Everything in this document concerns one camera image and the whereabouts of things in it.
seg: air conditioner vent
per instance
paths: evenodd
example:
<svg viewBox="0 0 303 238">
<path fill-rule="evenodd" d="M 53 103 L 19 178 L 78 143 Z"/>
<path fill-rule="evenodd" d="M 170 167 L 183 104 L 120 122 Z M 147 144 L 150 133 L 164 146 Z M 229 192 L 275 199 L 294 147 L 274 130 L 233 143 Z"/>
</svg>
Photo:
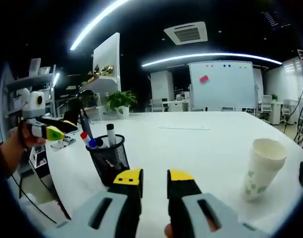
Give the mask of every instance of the air conditioner vent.
<svg viewBox="0 0 303 238">
<path fill-rule="evenodd" d="M 164 32 L 176 45 L 207 41 L 206 26 L 203 21 L 170 27 Z"/>
<path fill-rule="evenodd" d="M 200 33 L 197 28 L 190 28 L 175 32 L 180 42 L 200 40 Z"/>
</svg>

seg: cable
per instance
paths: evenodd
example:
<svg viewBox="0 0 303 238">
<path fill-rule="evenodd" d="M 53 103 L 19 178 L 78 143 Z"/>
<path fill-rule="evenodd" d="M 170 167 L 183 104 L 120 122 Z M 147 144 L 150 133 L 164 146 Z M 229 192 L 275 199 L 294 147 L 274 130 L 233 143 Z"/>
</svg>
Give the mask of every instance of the cable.
<svg viewBox="0 0 303 238">
<path fill-rule="evenodd" d="M 299 106 L 299 103 L 300 103 L 300 101 L 301 101 L 301 98 L 302 98 L 302 94 L 303 94 L 303 90 L 302 90 L 302 92 L 301 92 L 301 94 L 300 94 L 300 97 L 299 97 L 299 100 L 298 100 L 298 102 L 297 102 L 297 105 L 296 105 L 295 109 L 293 110 L 292 113 L 290 113 L 290 115 L 288 116 L 287 121 L 289 121 L 289 119 L 290 119 L 290 117 L 292 116 L 292 114 L 295 113 L 295 111 L 297 110 L 297 108 L 298 108 L 298 106 Z M 286 132 L 287 126 L 288 126 L 288 123 L 286 123 L 286 125 L 285 125 L 284 134 L 285 134 L 285 132 Z"/>
<path fill-rule="evenodd" d="M 34 207 L 37 208 L 37 210 L 39 210 L 45 217 L 47 217 L 49 220 L 51 220 L 53 223 L 57 224 L 57 222 L 55 222 L 53 219 L 51 219 L 46 213 L 44 213 L 35 203 L 33 203 L 33 201 L 26 195 L 26 193 L 23 191 L 23 189 L 19 186 L 19 184 L 17 183 L 16 179 L 14 178 L 13 175 L 11 175 L 13 180 L 15 181 L 15 183 L 17 184 L 18 188 L 21 190 L 21 192 L 25 195 L 25 197 L 34 205 Z"/>
</svg>

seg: black mesh pen holder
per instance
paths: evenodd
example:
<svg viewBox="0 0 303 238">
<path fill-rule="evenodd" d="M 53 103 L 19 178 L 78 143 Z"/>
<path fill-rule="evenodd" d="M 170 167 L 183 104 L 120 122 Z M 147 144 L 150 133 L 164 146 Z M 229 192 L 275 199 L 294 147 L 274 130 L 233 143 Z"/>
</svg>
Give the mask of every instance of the black mesh pen holder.
<svg viewBox="0 0 303 238">
<path fill-rule="evenodd" d="M 116 144 L 108 148 L 90 149 L 86 146 L 105 186 L 110 186 L 120 172 L 130 169 L 124 147 L 125 138 L 122 135 L 115 135 L 115 138 Z M 100 139 L 104 145 L 109 145 L 107 135 L 94 138 L 96 141 Z"/>
</svg>

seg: desk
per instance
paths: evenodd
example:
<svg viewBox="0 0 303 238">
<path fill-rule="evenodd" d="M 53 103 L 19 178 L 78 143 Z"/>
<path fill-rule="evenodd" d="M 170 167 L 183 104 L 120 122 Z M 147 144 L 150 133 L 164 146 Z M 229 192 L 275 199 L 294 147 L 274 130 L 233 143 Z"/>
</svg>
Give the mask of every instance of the desk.
<svg viewBox="0 0 303 238">
<path fill-rule="evenodd" d="M 212 193 L 238 212 L 240 220 L 266 232 L 281 225 L 303 191 L 298 181 L 303 149 L 279 130 L 247 113 L 131 114 L 126 120 L 92 124 L 93 136 L 105 134 L 108 123 L 114 123 L 116 133 L 125 136 L 130 167 L 144 169 L 138 238 L 164 237 L 163 229 L 170 221 L 166 199 L 169 168 L 190 173 L 203 193 Z M 58 152 L 50 148 L 52 142 L 46 143 L 53 183 L 71 217 L 89 198 L 105 190 L 79 134 L 73 136 L 77 140 L 74 144 Z M 239 196 L 240 187 L 253 140 L 261 137 L 283 143 L 288 157 L 262 200 L 246 203 Z"/>
</svg>

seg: potted plant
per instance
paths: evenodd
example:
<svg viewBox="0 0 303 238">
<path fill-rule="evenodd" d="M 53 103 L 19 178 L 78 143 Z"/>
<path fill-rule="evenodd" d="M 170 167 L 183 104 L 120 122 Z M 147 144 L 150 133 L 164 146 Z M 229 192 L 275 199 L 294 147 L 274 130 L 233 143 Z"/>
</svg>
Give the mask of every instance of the potted plant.
<svg viewBox="0 0 303 238">
<path fill-rule="evenodd" d="M 276 94 L 271 95 L 271 100 L 276 102 L 278 100 L 278 96 Z"/>
<path fill-rule="evenodd" d="M 137 103 L 136 96 L 131 91 L 116 92 L 107 98 L 107 107 L 116 111 L 120 118 L 129 117 L 130 106 Z"/>
</svg>

